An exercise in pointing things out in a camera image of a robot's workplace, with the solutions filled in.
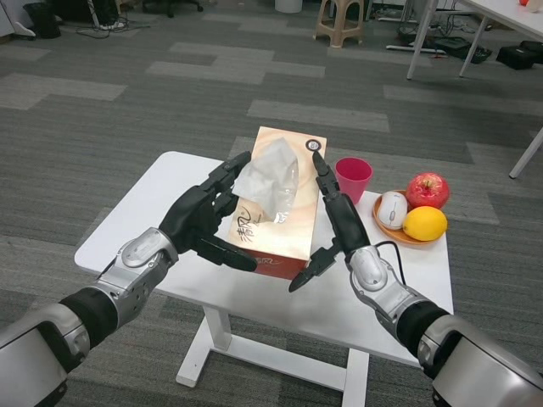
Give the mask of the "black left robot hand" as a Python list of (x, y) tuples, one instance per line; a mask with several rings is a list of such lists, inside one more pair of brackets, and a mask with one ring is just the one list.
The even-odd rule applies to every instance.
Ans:
[(256, 270), (258, 263), (254, 257), (216, 236), (222, 219), (237, 208), (238, 196), (232, 193), (232, 188), (250, 160), (251, 153), (245, 151), (223, 162), (203, 183), (189, 188), (172, 204), (159, 229), (170, 238), (179, 254), (193, 250), (215, 265)]

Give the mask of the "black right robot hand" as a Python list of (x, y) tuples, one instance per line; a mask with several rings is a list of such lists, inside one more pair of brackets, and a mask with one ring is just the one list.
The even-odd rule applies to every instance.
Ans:
[(340, 191), (333, 169), (318, 153), (312, 154), (316, 169), (316, 184), (322, 194), (327, 217), (333, 228), (332, 246), (319, 248), (311, 255), (307, 266), (291, 281), (290, 293), (303, 287), (315, 276), (320, 276), (335, 263), (335, 257), (343, 252), (347, 259), (358, 249), (370, 245), (367, 231), (355, 205), (348, 195)]

